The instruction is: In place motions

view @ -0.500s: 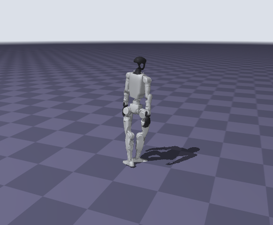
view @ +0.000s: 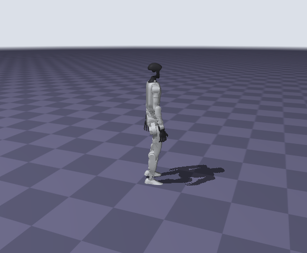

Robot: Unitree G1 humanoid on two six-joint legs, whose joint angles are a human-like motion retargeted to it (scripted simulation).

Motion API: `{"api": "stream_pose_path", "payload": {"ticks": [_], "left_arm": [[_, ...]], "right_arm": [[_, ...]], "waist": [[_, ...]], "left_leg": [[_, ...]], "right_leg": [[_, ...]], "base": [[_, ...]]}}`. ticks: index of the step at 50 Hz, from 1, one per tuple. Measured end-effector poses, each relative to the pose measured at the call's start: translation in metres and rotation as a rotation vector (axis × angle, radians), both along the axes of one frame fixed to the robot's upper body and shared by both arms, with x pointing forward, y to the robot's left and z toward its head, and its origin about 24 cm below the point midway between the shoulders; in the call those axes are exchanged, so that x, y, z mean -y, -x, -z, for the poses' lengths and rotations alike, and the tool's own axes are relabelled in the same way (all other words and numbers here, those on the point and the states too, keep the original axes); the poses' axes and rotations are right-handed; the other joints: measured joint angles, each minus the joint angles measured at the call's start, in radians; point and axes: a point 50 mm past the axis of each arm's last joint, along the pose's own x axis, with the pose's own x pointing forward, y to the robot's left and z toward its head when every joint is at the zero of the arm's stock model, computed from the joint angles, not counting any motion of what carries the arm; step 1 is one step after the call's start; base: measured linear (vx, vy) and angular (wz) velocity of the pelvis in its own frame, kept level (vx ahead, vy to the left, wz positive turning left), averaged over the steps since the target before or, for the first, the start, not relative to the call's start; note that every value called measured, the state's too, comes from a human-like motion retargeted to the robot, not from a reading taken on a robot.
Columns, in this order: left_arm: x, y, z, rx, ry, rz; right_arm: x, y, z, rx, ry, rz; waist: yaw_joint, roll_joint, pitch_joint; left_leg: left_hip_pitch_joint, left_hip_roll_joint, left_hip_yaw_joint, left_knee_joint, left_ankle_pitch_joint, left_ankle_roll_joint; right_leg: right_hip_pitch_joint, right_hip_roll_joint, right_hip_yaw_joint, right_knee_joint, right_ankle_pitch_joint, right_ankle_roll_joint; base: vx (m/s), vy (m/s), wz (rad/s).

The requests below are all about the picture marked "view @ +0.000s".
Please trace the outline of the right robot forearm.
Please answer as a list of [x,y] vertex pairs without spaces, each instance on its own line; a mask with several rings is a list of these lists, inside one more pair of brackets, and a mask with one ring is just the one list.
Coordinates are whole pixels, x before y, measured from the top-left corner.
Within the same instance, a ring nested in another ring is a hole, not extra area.
[[161,117],[161,107],[159,106],[155,108],[155,117],[156,117],[157,124],[160,127],[160,130],[164,129],[164,125],[163,125],[164,122]]

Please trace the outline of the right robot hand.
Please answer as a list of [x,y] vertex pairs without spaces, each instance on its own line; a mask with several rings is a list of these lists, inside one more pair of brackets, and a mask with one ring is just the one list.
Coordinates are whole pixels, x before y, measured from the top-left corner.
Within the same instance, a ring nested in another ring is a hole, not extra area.
[[[162,130],[160,130],[160,127],[158,126],[158,129],[159,129],[159,131],[160,131],[160,134],[159,134],[160,141],[159,141],[159,142],[164,142],[164,141],[166,141],[166,140],[167,140],[166,136],[168,137],[168,134],[166,133],[166,131],[164,131],[165,128],[162,129]],[[163,138],[164,138],[164,140],[163,140]]]

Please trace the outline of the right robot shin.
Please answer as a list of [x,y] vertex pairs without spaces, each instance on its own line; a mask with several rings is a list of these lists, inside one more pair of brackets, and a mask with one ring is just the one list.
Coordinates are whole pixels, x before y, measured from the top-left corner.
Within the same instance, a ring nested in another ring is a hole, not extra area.
[[[155,154],[149,154],[149,161],[148,161],[148,169],[149,169],[149,180],[153,181],[155,171],[157,168],[158,158],[156,158]],[[153,178],[152,178],[153,176]]]

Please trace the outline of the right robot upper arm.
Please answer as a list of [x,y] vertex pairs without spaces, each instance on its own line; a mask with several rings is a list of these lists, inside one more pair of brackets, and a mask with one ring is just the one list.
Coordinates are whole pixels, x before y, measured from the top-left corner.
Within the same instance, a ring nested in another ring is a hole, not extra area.
[[151,92],[152,92],[152,107],[153,110],[155,111],[155,108],[158,106],[159,102],[160,87],[158,85],[152,85]]

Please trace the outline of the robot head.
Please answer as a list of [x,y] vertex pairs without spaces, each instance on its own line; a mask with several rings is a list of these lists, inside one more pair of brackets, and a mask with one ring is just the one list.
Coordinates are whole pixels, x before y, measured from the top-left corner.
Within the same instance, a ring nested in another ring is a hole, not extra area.
[[[153,72],[156,72],[155,76],[152,76],[151,79],[148,81],[148,83],[153,83],[156,78],[159,78],[159,71],[162,69],[162,66],[158,63],[151,63],[148,66],[148,70],[152,70]],[[157,81],[156,81],[157,82]]]

